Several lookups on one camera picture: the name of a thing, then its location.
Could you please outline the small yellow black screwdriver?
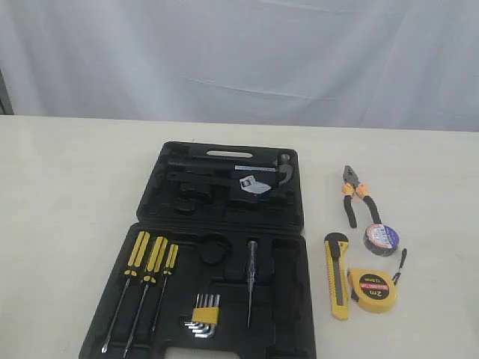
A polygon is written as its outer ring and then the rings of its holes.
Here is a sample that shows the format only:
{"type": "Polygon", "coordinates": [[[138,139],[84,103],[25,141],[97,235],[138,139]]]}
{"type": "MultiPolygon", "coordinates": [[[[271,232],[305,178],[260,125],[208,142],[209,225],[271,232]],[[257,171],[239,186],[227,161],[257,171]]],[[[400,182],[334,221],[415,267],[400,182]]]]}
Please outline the small yellow black screwdriver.
{"type": "Polygon", "coordinates": [[[158,304],[156,306],[156,314],[153,319],[153,324],[151,327],[151,333],[155,334],[156,333],[156,328],[158,325],[159,317],[160,317],[160,312],[161,312],[161,306],[162,306],[162,300],[164,298],[167,282],[170,276],[174,273],[174,267],[176,263],[176,258],[177,258],[177,253],[178,253],[179,245],[177,244],[172,244],[170,245],[169,252],[168,252],[168,257],[165,262],[165,266],[163,268],[163,282],[162,282],[162,288],[161,292],[159,294],[159,300],[158,304]]]}

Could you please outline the large yellow black screwdriver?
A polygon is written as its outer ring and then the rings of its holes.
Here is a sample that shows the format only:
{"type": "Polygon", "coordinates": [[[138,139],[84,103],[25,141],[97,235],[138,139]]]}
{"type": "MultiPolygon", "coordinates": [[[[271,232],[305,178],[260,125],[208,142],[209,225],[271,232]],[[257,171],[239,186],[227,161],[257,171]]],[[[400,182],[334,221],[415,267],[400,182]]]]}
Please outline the large yellow black screwdriver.
{"type": "Polygon", "coordinates": [[[103,342],[103,346],[101,348],[101,353],[105,354],[108,349],[109,349],[109,344],[112,339],[112,333],[115,328],[116,321],[118,319],[118,314],[120,312],[121,305],[123,303],[124,297],[126,295],[126,291],[129,288],[129,285],[131,284],[132,279],[136,278],[138,276],[139,270],[141,268],[141,263],[144,258],[144,253],[147,249],[147,245],[150,239],[150,233],[141,230],[138,233],[138,236],[136,238],[135,244],[132,248],[132,251],[129,255],[129,259],[126,263],[126,267],[123,271],[123,275],[126,278],[125,284],[123,286],[122,292],[120,294],[120,298],[118,299],[114,315],[112,317],[112,320],[110,321],[109,324],[109,329],[106,335],[106,338],[103,342]]]}

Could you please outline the yellow utility knife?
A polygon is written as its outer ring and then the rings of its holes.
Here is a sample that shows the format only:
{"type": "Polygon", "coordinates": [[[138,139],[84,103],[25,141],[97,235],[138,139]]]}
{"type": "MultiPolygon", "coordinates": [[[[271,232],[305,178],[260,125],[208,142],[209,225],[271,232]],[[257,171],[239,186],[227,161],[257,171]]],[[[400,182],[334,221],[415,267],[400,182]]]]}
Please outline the yellow utility knife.
{"type": "Polygon", "coordinates": [[[349,318],[349,295],[344,271],[344,253],[349,240],[343,233],[329,233],[324,239],[332,316],[339,320],[349,318]]]}

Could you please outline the middle yellow black screwdriver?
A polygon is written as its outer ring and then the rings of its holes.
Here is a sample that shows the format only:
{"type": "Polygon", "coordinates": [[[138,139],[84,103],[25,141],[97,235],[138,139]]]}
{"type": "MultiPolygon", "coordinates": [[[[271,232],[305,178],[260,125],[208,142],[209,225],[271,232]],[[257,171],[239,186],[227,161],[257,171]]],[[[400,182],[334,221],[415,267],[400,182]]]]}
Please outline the middle yellow black screwdriver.
{"type": "Polygon", "coordinates": [[[143,292],[141,295],[141,299],[138,303],[138,306],[136,308],[131,331],[129,333],[129,337],[126,342],[125,349],[123,351],[123,355],[122,355],[123,359],[127,358],[127,355],[129,354],[129,350],[132,348],[132,344],[135,339],[135,333],[138,327],[139,318],[141,316],[144,302],[147,297],[147,292],[149,288],[152,285],[156,284],[157,282],[161,265],[162,265],[162,260],[165,256],[165,250],[167,248],[167,245],[168,245],[168,239],[165,238],[164,236],[158,236],[156,238],[156,241],[154,242],[153,249],[151,250],[150,255],[148,257],[148,261],[144,268],[144,274],[141,280],[141,284],[143,286],[143,292]]]}

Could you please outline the white backdrop curtain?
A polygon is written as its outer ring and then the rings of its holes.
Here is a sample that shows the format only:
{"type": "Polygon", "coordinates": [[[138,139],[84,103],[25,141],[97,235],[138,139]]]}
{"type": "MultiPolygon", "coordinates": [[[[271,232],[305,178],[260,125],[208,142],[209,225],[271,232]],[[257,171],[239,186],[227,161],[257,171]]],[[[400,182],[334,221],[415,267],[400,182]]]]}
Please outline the white backdrop curtain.
{"type": "Polygon", "coordinates": [[[476,1],[3,1],[15,114],[478,130],[476,1]]]}

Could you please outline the yellow 2m tape measure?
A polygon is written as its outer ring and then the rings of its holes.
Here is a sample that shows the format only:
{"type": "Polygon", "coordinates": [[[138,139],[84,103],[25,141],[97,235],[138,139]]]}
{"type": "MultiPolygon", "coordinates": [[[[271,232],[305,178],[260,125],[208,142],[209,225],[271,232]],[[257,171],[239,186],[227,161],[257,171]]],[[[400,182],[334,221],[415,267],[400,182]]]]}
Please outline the yellow 2m tape measure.
{"type": "Polygon", "coordinates": [[[397,300],[397,284],[402,274],[407,249],[401,251],[398,270],[393,276],[387,272],[349,268],[347,280],[351,289],[351,299],[357,305],[370,313],[385,313],[389,311],[397,300]]]}

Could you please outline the black electrical tape roll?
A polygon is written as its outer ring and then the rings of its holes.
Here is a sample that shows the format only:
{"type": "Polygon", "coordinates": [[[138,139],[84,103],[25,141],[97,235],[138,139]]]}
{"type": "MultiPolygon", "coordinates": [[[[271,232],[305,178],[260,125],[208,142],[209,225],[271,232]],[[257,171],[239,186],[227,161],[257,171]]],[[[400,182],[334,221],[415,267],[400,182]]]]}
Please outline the black electrical tape roll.
{"type": "Polygon", "coordinates": [[[399,248],[400,237],[388,225],[372,224],[364,232],[363,243],[371,253],[380,257],[389,257],[399,248]]]}

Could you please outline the black plastic tool case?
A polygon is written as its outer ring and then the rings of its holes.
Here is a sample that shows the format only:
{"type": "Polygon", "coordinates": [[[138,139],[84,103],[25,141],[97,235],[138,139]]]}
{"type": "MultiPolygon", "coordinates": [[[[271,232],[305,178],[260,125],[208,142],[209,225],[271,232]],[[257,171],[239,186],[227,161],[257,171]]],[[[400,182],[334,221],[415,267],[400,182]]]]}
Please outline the black plastic tool case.
{"type": "Polygon", "coordinates": [[[80,349],[81,358],[122,358],[141,299],[141,280],[158,236],[168,239],[156,284],[144,302],[127,358],[163,358],[171,348],[233,353],[240,358],[314,358],[316,345],[298,156],[291,149],[170,141],[163,145],[80,349]],[[188,170],[169,159],[208,160],[273,167],[286,153],[293,177],[259,171],[188,170]],[[217,185],[176,182],[171,172],[240,179],[253,175],[272,186],[264,194],[217,185]],[[109,349],[101,353],[126,278],[123,271],[138,233],[150,239],[138,276],[118,314],[109,349]],[[248,242],[257,242],[257,271],[247,328],[248,242]],[[170,245],[179,245],[156,333],[151,333],[170,245]],[[220,294],[219,323],[210,339],[195,338],[183,325],[192,318],[198,293],[220,294]]]}

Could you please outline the hex key set yellow holder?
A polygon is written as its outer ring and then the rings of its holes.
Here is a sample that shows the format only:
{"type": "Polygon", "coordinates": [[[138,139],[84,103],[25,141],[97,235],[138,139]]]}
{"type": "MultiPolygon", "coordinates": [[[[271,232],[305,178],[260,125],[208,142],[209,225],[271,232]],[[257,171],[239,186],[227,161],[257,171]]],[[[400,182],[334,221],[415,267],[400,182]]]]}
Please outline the hex key set yellow holder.
{"type": "Polygon", "coordinates": [[[220,294],[198,293],[192,311],[192,318],[183,325],[198,339],[212,338],[218,327],[220,294]]]}

